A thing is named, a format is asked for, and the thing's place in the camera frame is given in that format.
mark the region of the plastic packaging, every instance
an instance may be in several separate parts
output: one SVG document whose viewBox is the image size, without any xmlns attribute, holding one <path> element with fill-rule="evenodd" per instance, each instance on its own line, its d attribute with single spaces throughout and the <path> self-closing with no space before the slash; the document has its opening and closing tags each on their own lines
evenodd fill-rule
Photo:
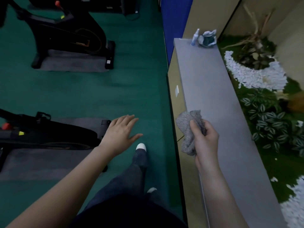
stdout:
<svg viewBox="0 0 304 228">
<path fill-rule="evenodd" d="M 212 32 L 206 31 L 199 36 L 199 44 L 204 47 L 212 47 L 216 44 L 216 29 Z"/>
<path fill-rule="evenodd" d="M 197 40 L 197 38 L 199 37 L 199 29 L 196 30 L 195 34 L 193 35 L 193 38 L 192 38 L 192 42 L 191 42 L 191 45 L 195 45 L 195 42 Z"/>
</svg>

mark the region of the bottle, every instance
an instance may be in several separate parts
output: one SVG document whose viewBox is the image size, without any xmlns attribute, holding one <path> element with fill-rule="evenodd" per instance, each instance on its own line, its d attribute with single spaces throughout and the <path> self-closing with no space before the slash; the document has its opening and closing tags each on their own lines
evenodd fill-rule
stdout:
<svg viewBox="0 0 304 228">
<path fill-rule="evenodd" d="M 197 38 L 199 37 L 199 29 L 196 30 L 195 34 L 193 35 L 193 38 L 192 38 L 192 42 L 191 42 L 191 45 L 195 45 L 195 42 L 197 40 Z"/>
</svg>

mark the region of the hand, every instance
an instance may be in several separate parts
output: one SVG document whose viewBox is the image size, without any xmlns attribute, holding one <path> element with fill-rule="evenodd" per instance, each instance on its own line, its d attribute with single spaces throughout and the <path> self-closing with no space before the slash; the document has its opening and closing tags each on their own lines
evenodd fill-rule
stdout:
<svg viewBox="0 0 304 228">
<path fill-rule="evenodd" d="M 190 121 L 190 128 L 194 134 L 196 149 L 195 164 L 201 174 L 213 174 L 220 170 L 217 158 L 219 134 L 210 122 L 203 120 L 207 130 L 204 136 L 195 121 Z"/>
<path fill-rule="evenodd" d="M 138 133 L 129 138 L 131 130 L 137 121 L 138 118 L 134 118 L 134 115 L 125 115 L 114 119 L 99 146 L 110 152 L 112 157 L 121 154 L 143 135 Z"/>
</svg>

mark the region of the towel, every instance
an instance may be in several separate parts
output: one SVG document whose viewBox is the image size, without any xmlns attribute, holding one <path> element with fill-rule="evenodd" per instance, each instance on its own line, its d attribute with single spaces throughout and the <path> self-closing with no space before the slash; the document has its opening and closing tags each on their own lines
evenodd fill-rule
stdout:
<svg viewBox="0 0 304 228">
<path fill-rule="evenodd" d="M 196 155 L 196 150 L 194 146 L 194 134 L 190 129 L 190 121 L 194 120 L 196 124 L 201 128 L 202 134 L 206 135 L 206 128 L 204 122 L 202 121 L 201 111 L 193 110 L 190 112 L 182 112 L 176 119 L 176 124 L 179 129 L 185 135 L 184 141 L 181 145 L 182 152 L 188 155 Z"/>
</svg>

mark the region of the crumpled plastic bag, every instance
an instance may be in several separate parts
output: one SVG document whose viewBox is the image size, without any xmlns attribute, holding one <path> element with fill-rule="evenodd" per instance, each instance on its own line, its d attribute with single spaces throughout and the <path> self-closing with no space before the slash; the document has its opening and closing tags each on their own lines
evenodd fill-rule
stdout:
<svg viewBox="0 0 304 228">
<path fill-rule="evenodd" d="M 202 35 L 199 36 L 199 44 L 204 47 L 212 47 L 216 44 L 216 29 L 212 32 L 206 31 Z"/>
</svg>

